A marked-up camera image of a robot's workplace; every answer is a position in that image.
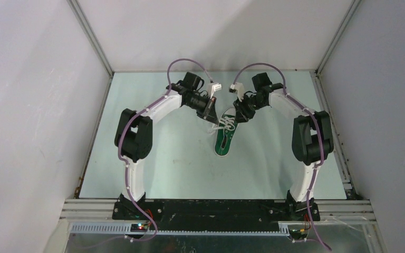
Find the white shoelace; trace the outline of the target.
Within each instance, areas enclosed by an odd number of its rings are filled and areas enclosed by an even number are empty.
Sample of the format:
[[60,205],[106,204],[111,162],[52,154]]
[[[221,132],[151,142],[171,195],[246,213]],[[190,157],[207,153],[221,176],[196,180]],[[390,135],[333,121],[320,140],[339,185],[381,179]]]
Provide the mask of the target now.
[[215,131],[223,130],[227,132],[234,132],[237,128],[237,122],[234,117],[225,117],[219,120],[218,126],[212,127],[208,133],[213,134]]

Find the green canvas sneaker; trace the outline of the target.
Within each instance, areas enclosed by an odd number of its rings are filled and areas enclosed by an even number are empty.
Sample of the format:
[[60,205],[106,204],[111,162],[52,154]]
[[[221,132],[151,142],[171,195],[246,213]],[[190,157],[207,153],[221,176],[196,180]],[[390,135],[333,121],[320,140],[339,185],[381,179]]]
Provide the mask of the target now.
[[[225,117],[234,117],[235,118],[235,114],[236,114],[236,109],[234,107],[231,107],[231,108],[228,108],[222,114],[220,119],[225,118]],[[235,131],[234,132],[227,132],[227,131],[223,131],[223,130],[216,131],[217,137],[216,137],[216,142],[215,142],[215,146],[214,146],[214,151],[218,156],[224,157],[224,156],[228,155]]]

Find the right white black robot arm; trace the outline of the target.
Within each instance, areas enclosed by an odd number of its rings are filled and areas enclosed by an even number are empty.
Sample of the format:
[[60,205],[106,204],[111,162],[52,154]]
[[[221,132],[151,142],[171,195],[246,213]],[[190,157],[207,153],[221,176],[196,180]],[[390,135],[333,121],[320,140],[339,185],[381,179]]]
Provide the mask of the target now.
[[259,73],[252,78],[255,91],[248,95],[243,84],[234,82],[229,92],[237,96],[234,102],[235,119],[248,122],[256,111],[271,107],[293,121],[291,149],[297,161],[304,164],[283,205],[269,208],[272,218],[293,221],[312,221],[315,210],[314,186],[319,169],[334,150],[330,115],[315,111],[301,103],[286,90],[285,83],[272,83],[268,74]]

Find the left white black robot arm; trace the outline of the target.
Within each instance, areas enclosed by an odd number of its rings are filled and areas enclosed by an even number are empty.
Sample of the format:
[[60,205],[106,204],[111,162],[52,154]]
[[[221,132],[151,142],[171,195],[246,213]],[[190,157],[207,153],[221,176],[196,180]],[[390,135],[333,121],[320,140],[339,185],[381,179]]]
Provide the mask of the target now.
[[183,80],[170,83],[165,94],[151,105],[140,111],[122,111],[114,144],[118,148],[118,157],[126,168],[126,186],[122,194],[131,200],[127,203],[125,212],[132,219],[140,219],[146,212],[145,204],[139,200],[145,194],[143,167],[153,146],[154,124],[182,106],[195,110],[197,117],[211,124],[219,123],[214,94],[221,90],[222,85],[211,81],[207,93],[202,94],[198,91],[200,83],[204,83],[200,76],[187,72]]

